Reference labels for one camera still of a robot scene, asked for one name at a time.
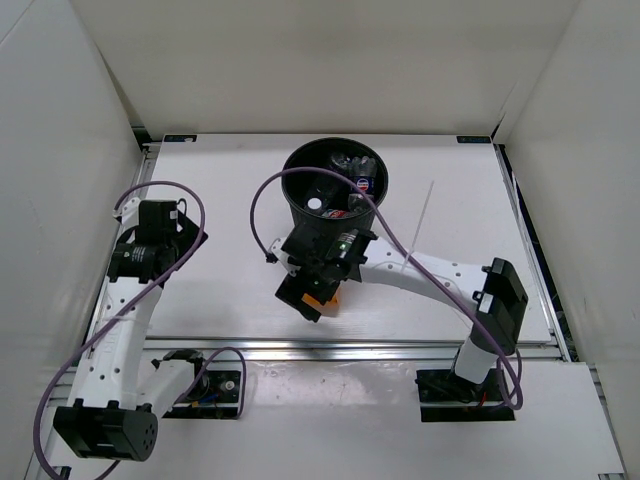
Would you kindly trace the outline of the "orange juice bottle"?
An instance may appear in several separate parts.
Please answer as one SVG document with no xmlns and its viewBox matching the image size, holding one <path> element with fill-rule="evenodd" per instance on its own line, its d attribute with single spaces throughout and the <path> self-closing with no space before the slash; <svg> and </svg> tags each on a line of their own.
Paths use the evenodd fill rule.
<svg viewBox="0 0 640 480">
<path fill-rule="evenodd" d="M 339 315 L 339 311 L 340 311 L 340 291 L 339 290 L 337 290 L 333 295 L 333 297 L 327 302 L 325 302 L 324 304 L 320 303 L 317 299 L 313 298 L 308 294 L 305 294 L 302 297 L 302 300 L 307 305 L 317 310 L 320 313 L 320 315 L 323 317 L 334 318 Z"/>
</svg>

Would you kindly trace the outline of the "red label plastic bottle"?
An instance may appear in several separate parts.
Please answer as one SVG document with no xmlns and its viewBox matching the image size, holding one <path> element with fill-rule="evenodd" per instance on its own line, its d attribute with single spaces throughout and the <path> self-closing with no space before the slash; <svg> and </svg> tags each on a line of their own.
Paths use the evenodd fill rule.
<svg viewBox="0 0 640 480">
<path fill-rule="evenodd" d="M 327 209 L 321 214 L 323 219 L 347 219 L 355 216 L 356 214 L 354 212 L 341 209 Z"/>
</svg>

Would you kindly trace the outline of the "black label Pepsi bottle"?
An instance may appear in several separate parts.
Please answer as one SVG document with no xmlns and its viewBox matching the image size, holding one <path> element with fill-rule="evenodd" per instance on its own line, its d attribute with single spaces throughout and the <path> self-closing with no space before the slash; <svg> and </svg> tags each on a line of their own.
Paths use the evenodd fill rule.
<svg viewBox="0 0 640 480">
<path fill-rule="evenodd" d="M 352 213 L 359 213 L 368 208 L 366 198 L 379 203 L 386 193 L 381 161 L 375 157 L 354 157 L 351 160 L 350 179 L 357 186 L 357 191 L 350 193 L 347 200 L 349 211 Z"/>
</svg>

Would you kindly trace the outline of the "blue label Aquafina bottle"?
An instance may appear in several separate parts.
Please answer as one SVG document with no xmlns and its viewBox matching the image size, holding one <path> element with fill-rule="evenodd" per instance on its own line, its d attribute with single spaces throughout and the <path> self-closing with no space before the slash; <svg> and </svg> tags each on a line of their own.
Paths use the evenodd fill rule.
<svg viewBox="0 0 640 480">
<path fill-rule="evenodd" d="M 313 185 L 307 192 L 305 209 L 312 213 L 322 213 L 329 207 L 335 194 L 336 188 L 331 185 Z"/>
</svg>

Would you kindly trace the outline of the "clear unlabelled plastic bottle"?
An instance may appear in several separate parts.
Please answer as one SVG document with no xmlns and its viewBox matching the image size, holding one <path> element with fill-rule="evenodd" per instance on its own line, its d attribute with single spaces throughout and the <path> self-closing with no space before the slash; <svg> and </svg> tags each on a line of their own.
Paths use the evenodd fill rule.
<svg viewBox="0 0 640 480">
<path fill-rule="evenodd" d="M 350 175 L 353 170 L 353 165 L 353 158 L 342 152 L 332 152 L 329 156 L 329 168 L 341 175 Z"/>
</svg>

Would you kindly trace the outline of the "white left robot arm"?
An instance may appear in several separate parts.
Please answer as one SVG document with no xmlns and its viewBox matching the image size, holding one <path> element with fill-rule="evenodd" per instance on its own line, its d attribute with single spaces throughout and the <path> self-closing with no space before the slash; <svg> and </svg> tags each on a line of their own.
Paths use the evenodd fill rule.
<svg viewBox="0 0 640 480">
<path fill-rule="evenodd" d="M 106 313 L 128 304 L 206 236 L 174 201 L 143 201 L 123 210 L 123 235 L 108 267 Z M 154 371 L 138 381 L 152 313 L 163 292 L 154 287 L 94 346 L 89 371 L 73 403 L 57 409 L 53 426 L 80 458 L 147 460 L 156 444 L 158 422 L 184 396 L 206 395 L 210 377 L 203 356 L 173 350 L 153 361 Z"/>
</svg>

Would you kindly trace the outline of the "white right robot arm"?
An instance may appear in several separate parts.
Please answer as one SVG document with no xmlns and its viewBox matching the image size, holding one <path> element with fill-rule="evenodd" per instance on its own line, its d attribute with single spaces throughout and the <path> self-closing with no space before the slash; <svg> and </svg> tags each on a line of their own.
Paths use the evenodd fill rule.
<svg viewBox="0 0 640 480">
<path fill-rule="evenodd" d="M 472 329 L 449 375 L 450 390 L 460 399 L 476 397 L 499 357 L 515 352 L 528 295 L 514 266 L 502 258 L 488 265 L 424 254 L 408 258 L 369 230 L 329 237 L 305 228 L 276 239 L 268 258 L 287 272 L 277 298 L 311 322 L 347 281 L 395 287 L 468 315 Z"/>
</svg>

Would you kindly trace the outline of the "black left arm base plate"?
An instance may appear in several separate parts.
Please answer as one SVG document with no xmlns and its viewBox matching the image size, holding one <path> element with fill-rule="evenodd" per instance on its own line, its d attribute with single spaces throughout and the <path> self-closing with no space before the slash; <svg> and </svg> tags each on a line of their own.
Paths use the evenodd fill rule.
<svg viewBox="0 0 640 480">
<path fill-rule="evenodd" d="M 231 420 L 236 419 L 240 407 L 242 373 L 239 370 L 208 370 L 207 390 L 198 390 L 185 403 L 175 405 L 164 419 Z"/>
</svg>

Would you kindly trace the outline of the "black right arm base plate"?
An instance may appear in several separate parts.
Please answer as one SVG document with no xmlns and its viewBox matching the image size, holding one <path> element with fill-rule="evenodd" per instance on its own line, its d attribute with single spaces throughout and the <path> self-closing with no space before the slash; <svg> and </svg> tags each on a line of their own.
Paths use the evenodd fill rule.
<svg viewBox="0 0 640 480">
<path fill-rule="evenodd" d="M 456 376 L 451 369 L 417 370 L 415 383 L 422 423 L 511 422 L 499 388 L 504 375 L 491 369 L 481 384 Z"/>
</svg>

